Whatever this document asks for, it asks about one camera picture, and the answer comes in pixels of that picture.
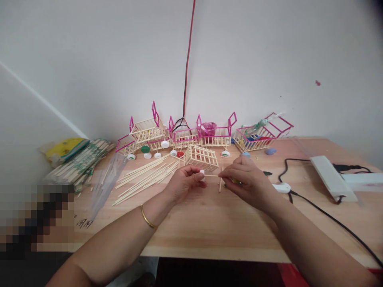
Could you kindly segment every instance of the plastic cup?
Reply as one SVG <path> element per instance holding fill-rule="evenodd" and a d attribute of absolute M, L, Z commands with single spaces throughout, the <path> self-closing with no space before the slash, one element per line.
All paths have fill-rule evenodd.
<path fill-rule="evenodd" d="M 206 122 L 201 125 L 201 136 L 209 137 L 206 139 L 206 142 L 212 142 L 213 137 L 215 136 L 215 129 L 217 124 L 213 122 Z"/>

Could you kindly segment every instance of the power strip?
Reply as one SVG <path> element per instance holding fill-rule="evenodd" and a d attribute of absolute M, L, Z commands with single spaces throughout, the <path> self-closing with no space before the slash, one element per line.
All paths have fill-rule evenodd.
<path fill-rule="evenodd" d="M 310 160 L 335 201 L 338 201 L 341 195 L 344 196 L 342 201 L 358 201 L 350 186 L 324 155 L 310 157 Z"/>

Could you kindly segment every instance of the small white block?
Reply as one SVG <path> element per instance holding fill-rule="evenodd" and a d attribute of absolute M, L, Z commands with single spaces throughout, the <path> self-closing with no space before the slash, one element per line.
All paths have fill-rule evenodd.
<path fill-rule="evenodd" d="M 128 154 L 128 160 L 135 160 L 136 156 L 134 154 Z"/>
<path fill-rule="evenodd" d="M 169 147 L 169 142 L 168 141 L 163 141 L 163 142 L 161 142 L 161 147 L 162 148 L 168 148 Z"/>
<path fill-rule="evenodd" d="M 205 174 L 205 170 L 204 169 L 201 169 L 199 172 Z"/>

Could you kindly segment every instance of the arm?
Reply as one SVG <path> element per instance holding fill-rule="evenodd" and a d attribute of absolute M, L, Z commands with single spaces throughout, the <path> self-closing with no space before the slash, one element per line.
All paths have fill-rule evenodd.
<path fill-rule="evenodd" d="M 166 188 L 143 205 L 147 219 L 159 226 L 175 204 L 195 187 L 206 188 L 201 169 L 178 169 Z M 141 254 L 155 230 L 137 207 L 104 227 L 75 252 L 47 286 L 106 285 L 126 270 Z"/>
<path fill-rule="evenodd" d="M 233 193 L 271 217 L 285 252 L 310 286 L 379 286 L 374 275 L 280 196 L 253 161 L 241 156 L 219 176 Z"/>

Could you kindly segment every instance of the red cable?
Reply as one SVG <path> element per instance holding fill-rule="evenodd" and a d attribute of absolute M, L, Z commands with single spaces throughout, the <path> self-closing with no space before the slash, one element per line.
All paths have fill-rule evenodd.
<path fill-rule="evenodd" d="M 185 104 L 186 104 L 186 86 L 188 82 L 188 65 L 189 65 L 189 55 L 190 55 L 190 44 L 192 39 L 192 30 L 193 30 L 193 18 L 194 18 L 194 8 L 195 8 L 195 0 L 193 2 L 193 13 L 191 14 L 191 24 L 190 24 L 190 36 L 189 36 L 189 49 L 188 49 L 188 57 L 186 59 L 186 73 L 185 73 L 185 92 L 184 92 L 184 115 L 182 117 L 185 117 Z"/>

